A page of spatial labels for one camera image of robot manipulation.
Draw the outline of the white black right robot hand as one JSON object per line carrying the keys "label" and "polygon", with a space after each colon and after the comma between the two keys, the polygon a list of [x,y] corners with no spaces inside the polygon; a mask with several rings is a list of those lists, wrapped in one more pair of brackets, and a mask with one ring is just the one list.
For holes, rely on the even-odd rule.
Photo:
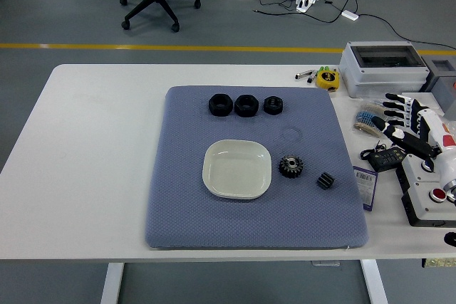
{"label": "white black right robot hand", "polygon": [[388,120],[374,116],[371,122],[391,141],[440,173],[440,186],[455,193],[455,139],[442,118],[418,100],[387,93],[383,102]]}

